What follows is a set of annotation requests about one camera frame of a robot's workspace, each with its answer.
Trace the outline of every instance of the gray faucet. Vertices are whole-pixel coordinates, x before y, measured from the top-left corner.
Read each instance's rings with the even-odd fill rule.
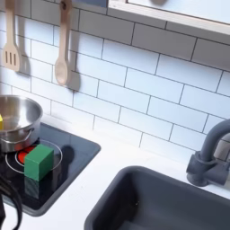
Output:
[[[228,133],[230,119],[220,122],[208,132],[201,151],[190,158],[187,179],[191,184],[198,187],[207,186],[209,183],[225,185],[230,163],[218,161],[214,153],[219,140]]]

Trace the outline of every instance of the gray sink basin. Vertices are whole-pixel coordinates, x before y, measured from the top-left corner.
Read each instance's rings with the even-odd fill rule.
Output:
[[[121,170],[84,230],[229,230],[230,200],[143,167]]]

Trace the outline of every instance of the cabinet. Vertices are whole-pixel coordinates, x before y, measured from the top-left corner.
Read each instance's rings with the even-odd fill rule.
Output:
[[[109,0],[109,8],[230,35],[229,0]]]

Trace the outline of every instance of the wooden spoon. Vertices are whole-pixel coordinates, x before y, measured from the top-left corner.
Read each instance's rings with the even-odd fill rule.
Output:
[[[63,0],[60,3],[61,26],[60,26],[59,57],[55,64],[55,76],[57,82],[60,85],[66,84],[69,76],[68,42],[69,42],[69,24],[70,24],[71,9],[72,9],[71,0]]]
[[[3,50],[4,66],[18,72],[22,56],[15,42],[14,0],[5,0],[5,11],[7,42]]]

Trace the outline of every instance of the black stovetop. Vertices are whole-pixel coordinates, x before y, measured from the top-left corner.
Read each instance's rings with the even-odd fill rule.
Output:
[[[54,168],[37,182],[23,174],[23,158],[37,144],[54,149]],[[40,139],[34,145],[16,153],[0,154],[0,173],[17,189],[23,211],[32,216],[43,215],[69,184],[99,153],[96,143],[41,124]],[[4,202],[12,205],[4,197]]]

